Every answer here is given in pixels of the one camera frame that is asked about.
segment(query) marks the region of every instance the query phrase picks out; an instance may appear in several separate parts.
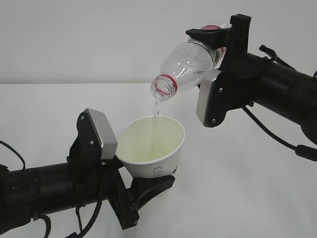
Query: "white wall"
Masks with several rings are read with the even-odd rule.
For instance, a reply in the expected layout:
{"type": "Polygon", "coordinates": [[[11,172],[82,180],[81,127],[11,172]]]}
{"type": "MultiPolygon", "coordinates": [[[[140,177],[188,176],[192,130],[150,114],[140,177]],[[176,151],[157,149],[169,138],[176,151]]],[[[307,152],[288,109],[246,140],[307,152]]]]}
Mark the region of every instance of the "white wall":
{"type": "Polygon", "coordinates": [[[316,65],[315,0],[1,0],[0,82],[150,82],[185,30],[253,17],[249,50],[266,44],[298,70],[316,65]]]}

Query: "black bracket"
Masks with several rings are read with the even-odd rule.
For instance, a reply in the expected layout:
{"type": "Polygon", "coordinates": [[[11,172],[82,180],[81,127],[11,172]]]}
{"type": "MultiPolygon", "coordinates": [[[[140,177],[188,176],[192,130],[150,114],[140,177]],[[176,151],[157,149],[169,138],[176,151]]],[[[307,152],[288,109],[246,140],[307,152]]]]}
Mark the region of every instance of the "black bracket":
{"type": "Polygon", "coordinates": [[[70,164],[72,180],[81,182],[86,180],[87,170],[101,163],[102,149],[87,110],[79,115],[76,127],[78,135],[70,147],[67,162],[70,164]]]}
{"type": "Polygon", "coordinates": [[[110,173],[115,191],[109,203],[123,230],[136,226],[140,218],[138,211],[152,198],[171,188],[175,181],[173,176],[133,178],[131,187],[126,189],[118,169],[112,167],[110,173]]]}
{"type": "Polygon", "coordinates": [[[230,28],[219,30],[191,29],[186,31],[191,38],[204,43],[212,50],[227,47],[230,35],[230,28]]]}

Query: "white background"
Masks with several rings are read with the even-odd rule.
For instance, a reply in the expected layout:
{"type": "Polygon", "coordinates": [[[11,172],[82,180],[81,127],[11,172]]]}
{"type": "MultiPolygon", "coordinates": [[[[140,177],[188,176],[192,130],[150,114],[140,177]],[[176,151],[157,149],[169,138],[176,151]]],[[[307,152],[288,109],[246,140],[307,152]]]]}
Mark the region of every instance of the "white background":
{"type": "MultiPolygon", "coordinates": [[[[316,70],[315,0],[1,0],[0,82],[151,82],[185,30],[252,16],[249,51],[266,44],[299,71],[316,70]]],[[[173,189],[122,231],[103,203],[89,238],[298,238],[317,236],[317,164],[268,138],[241,110],[214,129],[195,115],[198,89],[162,105],[187,138],[173,189]]],[[[115,133],[154,112],[149,84],[2,85],[0,139],[27,167],[65,162],[86,107],[105,112],[115,133]]],[[[312,145],[295,124],[256,106],[282,138],[312,145]]],[[[0,148],[1,163],[19,169],[0,148]]],[[[122,171],[128,181],[131,178],[122,171]]],[[[88,221],[94,204],[82,210],[88,221]]],[[[51,215],[52,238],[77,231],[73,210],[51,215]]],[[[4,238],[44,235],[33,222],[4,238]]]]}
{"type": "Polygon", "coordinates": [[[185,31],[252,16],[266,44],[316,70],[315,0],[1,0],[0,82],[151,82],[185,31]]]}

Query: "cup rim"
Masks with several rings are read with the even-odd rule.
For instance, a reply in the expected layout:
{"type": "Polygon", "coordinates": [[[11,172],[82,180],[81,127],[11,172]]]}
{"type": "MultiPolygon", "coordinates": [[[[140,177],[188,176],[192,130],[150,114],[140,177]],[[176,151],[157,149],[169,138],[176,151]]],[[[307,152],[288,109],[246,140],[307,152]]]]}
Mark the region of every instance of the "cup rim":
{"type": "MultiPolygon", "coordinates": [[[[120,132],[116,135],[116,137],[118,137],[128,126],[132,125],[133,123],[135,123],[135,122],[137,122],[137,121],[139,121],[139,120],[145,119],[145,118],[153,118],[153,117],[155,117],[155,116],[145,116],[145,117],[141,117],[141,118],[138,118],[138,119],[136,119],[136,120],[130,122],[128,125],[125,126],[125,128],[124,128],[122,131],[120,131],[120,132]]],[[[117,154],[116,154],[116,157],[117,157],[120,161],[122,161],[122,162],[124,162],[124,163],[126,163],[126,164],[129,164],[129,165],[151,165],[151,164],[155,164],[155,163],[157,163],[157,162],[161,162],[161,161],[167,159],[168,157],[172,156],[173,154],[176,153],[176,151],[179,150],[179,148],[183,145],[183,143],[184,143],[184,141],[185,141],[185,137],[186,137],[185,128],[183,127],[182,123],[180,123],[178,120],[176,120],[176,119],[174,119],[174,118],[171,118],[171,117],[169,117],[169,116],[158,116],[158,117],[159,117],[159,118],[162,117],[162,118],[171,119],[171,120],[177,122],[177,123],[182,127],[184,136],[183,136],[183,139],[182,139],[181,143],[179,144],[179,146],[177,146],[175,150],[173,150],[172,152],[170,152],[170,153],[167,154],[167,155],[164,155],[164,156],[161,157],[161,158],[158,158],[158,159],[156,159],[156,160],[151,160],[151,161],[145,161],[145,162],[135,162],[135,163],[131,163],[131,162],[128,162],[128,161],[125,161],[125,160],[120,159],[120,158],[117,156],[117,154]]]]}

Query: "black cable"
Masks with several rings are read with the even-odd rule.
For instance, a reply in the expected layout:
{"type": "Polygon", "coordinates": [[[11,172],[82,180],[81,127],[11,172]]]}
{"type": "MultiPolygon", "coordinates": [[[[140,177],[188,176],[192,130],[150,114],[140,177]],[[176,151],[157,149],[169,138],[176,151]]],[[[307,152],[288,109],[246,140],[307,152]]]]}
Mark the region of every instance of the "black cable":
{"type": "Polygon", "coordinates": [[[49,235],[50,235],[50,233],[51,233],[51,228],[52,228],[50,218],[49,218],[47,215],[40,215],[40,216],[38,217],[38,219],[42,219],[42,220],[45,222],[46,229],[45,229],[44,238],[48,238],[49,235]]]}
{"type": "Polygon", "coordinates": [[[316,70],[316,72],[313,75],[313,80],[317,80],[317,70],[316,70]]]}
{"type": "Polygon", "coordinates": [[[12,151],[21,160],[21,162],[23,164],[23,168],[20,172],[20,176],[21,176],[25,171],[25,161],[24,161],[23,157],[15,149],[13,149],[9,144],[5,143],[4,141],[0,140],[0,144],[5,146],[6,148],[8,148],[10,151],[12,151]]]}
{"type": "Polygon", "coordinates": [[[277,56],[276,52],[271,49],[266,47],[265,45],[261,45],[259,47],[259,50],[266,53],[268,56],[270,56],[271,58],[269,59],[269,61],[275,61],[280,65],[283,65],[285,67],[291,68],[293,70],[295,70],[295,68],[293,68],[292,66],[290,66],[288,63],[286,63],[284,60],[282,60],[280,57],[277,56]]]}
{"type": "Polygon", "coordinates": [[[98,199],[97,199],[97,203],[96,203],[96,207],[95,210],[93,212],[93,215],[91,216],[89,222],[87,223],[87,225],[85,226],[85,228],[77,235],[76,233],[72,233],[71,235],[68,236],[68,238],[82,238],[84,237],[88,231],[91,229],[91,227],[93,226],[93,224],[95,223],[100,209],[101,209],[101,205],[103,203],[103,197],[104,197],[104,176],[103,176],[103,167],[102,167],[102,163],[100,161],[99,164],[99,169],[98,169],[98,178],[99,178],[99,195],[98,195],[98,199]]]}
{"type": "Polygon", "coordinates": [[[76,216],[77,216],[77,219],[78,219],[78,225],[79,225],[79,230],[80,232],[83,231],[83,224],[81,222],[81,218],[80,218],[80,213],[79,213],[79,209],[81,208],[82,206],[77,206],[76,209],[75,209],[75,213],[76,213],[76,216]]]}
{"type": "Polygon", "coordinates": [[[296,146],[286,142],[285,140],[281,139],[280,137],[275,135],[273,132],[271,132],[269,129],[267,129],[266,126],[263,125],[262,122],[260,122],[259,119],[252,112],[250,112],[249,109],[247,109],[246,107],[243,107],[242,110],[271,138],[273,138],[274,140],[276,140],[277,142],[281,143],[282,145],[286,146],[289,149],[292,149],[292,150],[296,149],[296,146]]]}
{"type": "Polygon", "coordinates": [[[293,70],[295,70],[295,68],[293,68],[292,66],[290,66],[288,63],[286,63],[284,60],[282,60],[280,57],[277,57],[276,59],[276,62],[283,65],[283,66],[286,66],[288,68],[291,68],[293,70]]]}

